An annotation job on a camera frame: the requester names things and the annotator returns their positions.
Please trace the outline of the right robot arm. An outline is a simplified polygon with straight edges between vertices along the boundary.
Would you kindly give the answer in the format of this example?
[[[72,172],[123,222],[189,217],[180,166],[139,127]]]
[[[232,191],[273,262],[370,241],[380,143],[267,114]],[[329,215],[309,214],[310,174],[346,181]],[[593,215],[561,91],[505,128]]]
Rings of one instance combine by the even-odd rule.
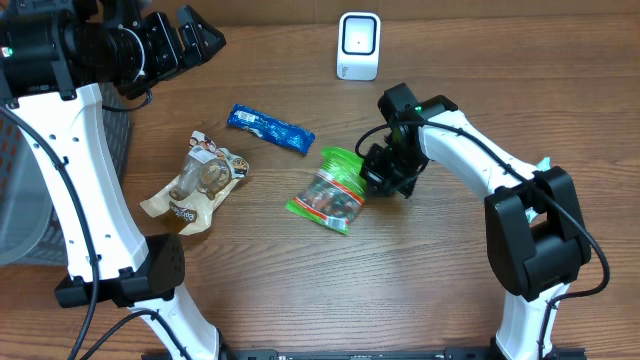
[[[497,146],[443,95],[418,101],[401,83],[377,102],[389,130],[363,155],[371,193],[410,197],[429,162],[484,203],[487,257],[506,291],[501,325],[479,359],[583,359],[551,342],[559,304],[602,292],[611,273],[587,231],[575,186],[560,167],[540,170]]]

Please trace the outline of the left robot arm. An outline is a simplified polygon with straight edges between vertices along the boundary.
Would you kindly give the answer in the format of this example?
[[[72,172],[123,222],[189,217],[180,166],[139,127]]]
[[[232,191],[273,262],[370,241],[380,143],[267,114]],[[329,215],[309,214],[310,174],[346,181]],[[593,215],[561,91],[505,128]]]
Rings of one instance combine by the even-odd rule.
[[[231,351],[188,293],[178,236],[146,236],[125,202],[104,133],[100,87],[149,97],[226,41],[192,7],[172,27],[138,1],[12,1],[1,15],[1,113],[39,165],[66,241],[64,308],[112,301],[142,318],[173,359]]]

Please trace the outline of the grey plastic mesh basket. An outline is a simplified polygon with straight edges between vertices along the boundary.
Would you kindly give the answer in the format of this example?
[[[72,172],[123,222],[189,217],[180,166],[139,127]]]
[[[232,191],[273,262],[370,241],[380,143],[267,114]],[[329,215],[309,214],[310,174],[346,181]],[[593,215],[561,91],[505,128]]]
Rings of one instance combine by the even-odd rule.
[[[103,102],[124,108],[111,84],[100,84]],[[104,132],[122,184],[131,139],[128,114],[103,110]],[[65,240],[36,159],[20,129],[1,117],[1,266],[67,265]]]

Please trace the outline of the beige brown snack pouch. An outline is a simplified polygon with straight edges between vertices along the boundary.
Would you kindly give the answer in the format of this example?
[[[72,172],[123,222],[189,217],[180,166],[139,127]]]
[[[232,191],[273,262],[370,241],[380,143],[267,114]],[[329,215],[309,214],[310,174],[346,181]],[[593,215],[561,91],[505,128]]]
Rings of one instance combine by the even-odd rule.
[[[249,163],[195,131],[181,172],[140,206],[171,233],[189,236],[208,230],[216,209],[249,172]]]

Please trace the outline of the mint green snack packet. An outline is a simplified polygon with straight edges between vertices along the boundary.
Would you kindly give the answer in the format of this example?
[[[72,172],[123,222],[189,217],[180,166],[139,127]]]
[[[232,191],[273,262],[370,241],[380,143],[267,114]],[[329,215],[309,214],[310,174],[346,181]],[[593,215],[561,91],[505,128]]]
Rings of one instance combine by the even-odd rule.
[[[538,171],[547,171],[551,168],[551,158],[550,157],[544,157],[537,165],[536,165],[536,169]],[[529,224],[532,224],[533,221],[536,219],[536,217],[539,215],[538,212],[536,212],[534,210],[533,207],[530,207],[526,210],[526,216],[528,219]]]

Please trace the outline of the green candy bag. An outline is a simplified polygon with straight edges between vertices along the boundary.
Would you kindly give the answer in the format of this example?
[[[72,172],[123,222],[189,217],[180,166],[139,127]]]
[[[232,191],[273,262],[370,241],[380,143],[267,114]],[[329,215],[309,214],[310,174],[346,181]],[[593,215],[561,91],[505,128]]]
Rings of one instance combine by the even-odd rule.
[[[360,176],[363,159],[341,147],[325,147],[324,163],[309,186],[291,198],[286,209],[341,234],[366,201],[367,183]]]

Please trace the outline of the white barcode scanner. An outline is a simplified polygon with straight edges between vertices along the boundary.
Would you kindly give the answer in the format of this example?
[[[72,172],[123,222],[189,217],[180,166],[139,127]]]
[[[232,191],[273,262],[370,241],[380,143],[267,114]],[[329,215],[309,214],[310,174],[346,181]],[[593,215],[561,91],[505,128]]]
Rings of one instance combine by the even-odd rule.
[[[373,81],[378,75],[381,20],[373,12],[346,12],[339,20],[336,75]]]

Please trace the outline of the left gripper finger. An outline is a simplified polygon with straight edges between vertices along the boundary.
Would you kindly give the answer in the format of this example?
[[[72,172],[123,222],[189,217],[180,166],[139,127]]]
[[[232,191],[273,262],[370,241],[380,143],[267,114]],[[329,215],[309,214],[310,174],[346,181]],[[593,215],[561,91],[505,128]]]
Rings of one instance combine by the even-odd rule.
[[[214,56],[226,45],[224,34],[205,21],[191,6],[182,6],[177,11],[177,15],[180,27],[192,22],[200,28],[204,56]]]
[[[199,66],[204,61],[204,50],[200,28],[192,22],[181,26],[180,36],[184,46],[184,60],[188,68]]]

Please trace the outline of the blue cookie packet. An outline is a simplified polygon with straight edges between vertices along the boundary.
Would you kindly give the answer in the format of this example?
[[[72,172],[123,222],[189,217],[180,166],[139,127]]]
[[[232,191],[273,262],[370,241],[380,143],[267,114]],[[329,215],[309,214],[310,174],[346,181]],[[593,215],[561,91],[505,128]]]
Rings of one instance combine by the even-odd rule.
[[[227,124],[246,130],[274,145],[298,151],[303,155],[308,153],[316,139],[315,134],[309,130],[241,104],[233,106]]]

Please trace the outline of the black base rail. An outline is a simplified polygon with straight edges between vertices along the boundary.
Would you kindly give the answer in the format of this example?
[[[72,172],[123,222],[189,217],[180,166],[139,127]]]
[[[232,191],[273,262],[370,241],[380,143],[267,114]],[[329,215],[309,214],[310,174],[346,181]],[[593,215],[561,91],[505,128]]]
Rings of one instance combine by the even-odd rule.
[[[489,356],[488,347],[455,347],[426,352],[278,352],[276,350],[233,350],[231,359],[239,360],[481,360]],[[168,353],[143,354],[140,359],[172,359]],[[558,349],[545,359],[586,360],[584,349]]]

